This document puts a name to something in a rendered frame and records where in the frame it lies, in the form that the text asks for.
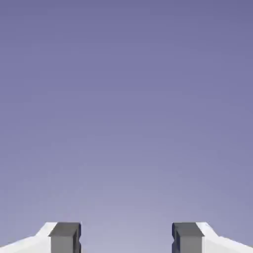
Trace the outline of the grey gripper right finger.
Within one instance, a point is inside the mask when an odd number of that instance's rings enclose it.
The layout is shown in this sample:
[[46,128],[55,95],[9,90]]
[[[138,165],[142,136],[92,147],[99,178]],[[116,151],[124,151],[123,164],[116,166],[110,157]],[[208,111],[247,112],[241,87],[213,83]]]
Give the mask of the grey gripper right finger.
[[174,222],[171,253],[253,253],[253,247],[216,234],[207,222]]

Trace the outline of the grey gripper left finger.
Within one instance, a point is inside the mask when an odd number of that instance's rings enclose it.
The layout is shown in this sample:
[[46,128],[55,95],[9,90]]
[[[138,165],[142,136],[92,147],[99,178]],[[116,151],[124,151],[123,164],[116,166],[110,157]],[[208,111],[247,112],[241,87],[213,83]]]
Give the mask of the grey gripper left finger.
[[0,247],[0,253],[82,253],[79,222],[46,222],[34,236]]

